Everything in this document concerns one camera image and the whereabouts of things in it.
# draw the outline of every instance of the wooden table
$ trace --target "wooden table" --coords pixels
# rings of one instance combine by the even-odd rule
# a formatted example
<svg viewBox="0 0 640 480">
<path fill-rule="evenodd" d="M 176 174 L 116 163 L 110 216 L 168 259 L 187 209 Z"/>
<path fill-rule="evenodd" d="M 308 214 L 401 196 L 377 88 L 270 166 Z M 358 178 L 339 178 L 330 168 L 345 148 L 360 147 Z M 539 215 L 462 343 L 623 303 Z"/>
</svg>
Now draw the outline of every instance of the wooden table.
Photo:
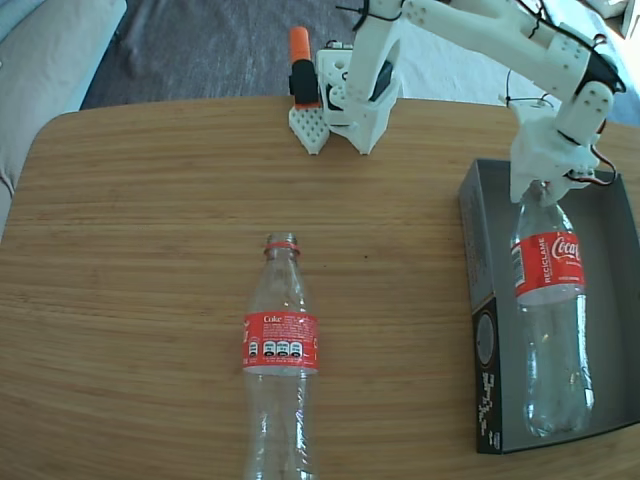
<svg viewBox="0 0 640 480">
<path fill-rule="evenodd" d="M 0 478 L 238 479 L 242 317 L 292 230 L 320 318 L 324 479 L 637 478 L 640 428 L 475 453 L 457 190 L 507 158 L 504 108 L 400 101 L 369 157 L 310 157 L 290 99 L 65 115 L 37 138 L 0 248 Z M 603 151 L 640 212 L 640 132 Z"/>
</svg>

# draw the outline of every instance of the nutrition label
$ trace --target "nutrition label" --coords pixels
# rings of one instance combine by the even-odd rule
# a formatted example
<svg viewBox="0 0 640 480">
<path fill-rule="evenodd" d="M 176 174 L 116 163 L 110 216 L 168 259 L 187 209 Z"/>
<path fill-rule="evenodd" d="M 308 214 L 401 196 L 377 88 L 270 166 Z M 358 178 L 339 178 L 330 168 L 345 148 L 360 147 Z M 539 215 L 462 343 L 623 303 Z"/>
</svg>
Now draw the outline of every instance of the nutrition label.
<svg viewBox="0 0 640 480">
<path fill-rule="evenodd" d="M 244 367 L 317 368 L 317 320 L 295 312 L 260 312 L 244 322 Z"/>
</svg>

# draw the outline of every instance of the robotic arm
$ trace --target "robotic arm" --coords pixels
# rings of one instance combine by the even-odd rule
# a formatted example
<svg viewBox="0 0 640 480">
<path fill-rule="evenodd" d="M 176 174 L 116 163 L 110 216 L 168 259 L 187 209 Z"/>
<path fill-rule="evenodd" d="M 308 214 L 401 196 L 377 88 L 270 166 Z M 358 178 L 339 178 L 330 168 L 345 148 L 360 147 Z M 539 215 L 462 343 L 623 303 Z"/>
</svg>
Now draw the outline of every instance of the robotic arm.
<svg viewBox="0 0 640 480">
<path fill-rule="evenodd" d="M 562 101 L 511 101 L 520 124 L 511 146 L 511 200 L 532 180 L 550 182 L 554 200 L 569 189 L 603 182 L 595 149 L 613 95 L 624 90 L 615 68 L 590 39 L 543 20 L 521 0 L 365 0 L 351 50 L 331 43 L 318 52 L 322 116 L 328 129 L 363 154 L 387 127 L 401 94 L 395 75 L 403 22 L 493 58 Z"/>
</svg>

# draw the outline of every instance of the coca-cola bottle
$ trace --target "coca-cola bottle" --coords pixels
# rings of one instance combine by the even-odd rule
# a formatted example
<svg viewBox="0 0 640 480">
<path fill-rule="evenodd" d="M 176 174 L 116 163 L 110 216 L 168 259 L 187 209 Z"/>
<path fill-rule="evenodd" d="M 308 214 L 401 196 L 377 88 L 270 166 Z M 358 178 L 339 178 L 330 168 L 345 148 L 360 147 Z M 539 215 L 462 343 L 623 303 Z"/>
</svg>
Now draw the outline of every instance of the coca-cola bottle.
<svg viewBox="0 0 640 480">
<path fill-rule="evenodd" d="M 317 373 L 315 317 L 291 233 L 274 233 L 244 322 L 243 366 L 252 445 L 245 480 L 315 480 L 310 397 Z"/>
<path fill-rule="evenodd" d="M 584 272 L 573 226 L 544 183 L 522 197 L 511 256 L 526 336 L 527 427 L 541 437 L 582 430 L 594 404 Z"/>
</svg>

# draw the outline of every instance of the cardboard box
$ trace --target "cardboard box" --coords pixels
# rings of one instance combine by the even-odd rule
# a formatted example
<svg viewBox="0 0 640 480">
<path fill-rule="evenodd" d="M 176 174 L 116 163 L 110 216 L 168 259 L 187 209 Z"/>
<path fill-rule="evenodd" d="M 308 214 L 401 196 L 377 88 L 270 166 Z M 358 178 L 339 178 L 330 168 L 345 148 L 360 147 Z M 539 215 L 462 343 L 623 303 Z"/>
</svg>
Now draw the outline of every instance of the cardboard box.
<svg viewBox="0 0 640 480">
<path fill-rule="evenodd" d="M 509 162 L 475 161 L 460 188 L 479 453 L 565 443 L 640 422 L 640 245 L 622 178 L 610 187 L 574 190 L 560 204 L 580 240 L 595 405 L 583 432 L 538 438 L 524 417 L 525 336 L 510 255 L 519 208 L 509 201 Z"/>
</svg>

